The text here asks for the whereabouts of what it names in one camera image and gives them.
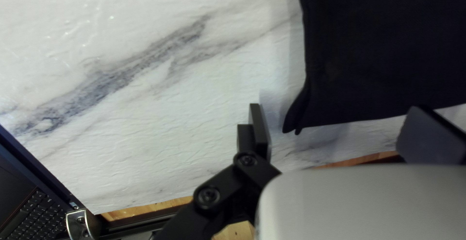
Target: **marble pattern backdrop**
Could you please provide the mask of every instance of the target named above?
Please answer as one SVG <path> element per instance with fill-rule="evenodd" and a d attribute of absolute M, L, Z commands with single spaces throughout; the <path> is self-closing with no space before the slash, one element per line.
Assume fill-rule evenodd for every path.
<path fill-rule="evenodd" d="M 0 3 L 0 123 L 94 213 L 190 195 L 249 103 L 284 172 L 391 150 L 403 122 L 280 132 L 305 77 L 298 0 Z"/>

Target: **black fabric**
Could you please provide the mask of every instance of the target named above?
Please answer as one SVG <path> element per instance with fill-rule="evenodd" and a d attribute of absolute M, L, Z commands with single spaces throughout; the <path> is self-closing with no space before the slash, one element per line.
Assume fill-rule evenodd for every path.
<path fill-rule="evenodd" d="M 306 82 L 283 132 L 466 103 L 466 0 L 300 0 Z"/>

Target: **screw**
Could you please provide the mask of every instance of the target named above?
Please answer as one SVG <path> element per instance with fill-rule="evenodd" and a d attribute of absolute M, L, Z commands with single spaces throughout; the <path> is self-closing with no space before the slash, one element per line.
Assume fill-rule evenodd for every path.
<path fill-rule="evenodd" d="M 198 194 L 201 204 L 213 204 L 220 198 L 220 192 L 212 187 L 202 189 Z"/>
<path fill-rule="evenodd" d="M 253 166 L 256 164 L 256 159 L 253 156 L 245 155 L 240 157 L 240 163 L 244 166 Z"/>

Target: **laptop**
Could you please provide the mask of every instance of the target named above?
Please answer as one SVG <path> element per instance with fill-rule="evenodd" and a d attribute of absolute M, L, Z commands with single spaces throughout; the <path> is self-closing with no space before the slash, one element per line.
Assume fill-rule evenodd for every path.
<path fill-rule="evenodd" d="M 68 239 L 65 213 L 82 207 L 0 126 L 0 240 Z"/>

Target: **laptop keyboard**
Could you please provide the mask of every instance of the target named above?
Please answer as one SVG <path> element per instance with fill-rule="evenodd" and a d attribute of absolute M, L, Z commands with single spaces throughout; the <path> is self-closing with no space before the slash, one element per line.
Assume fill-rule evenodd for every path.
<path fill-rule="evenodd" d="M 3 230 L 3 235 L 9 235 L 0 240 L 53 240 L 65 229 L 65 213 L 60 205 L 37 191 Z"/>

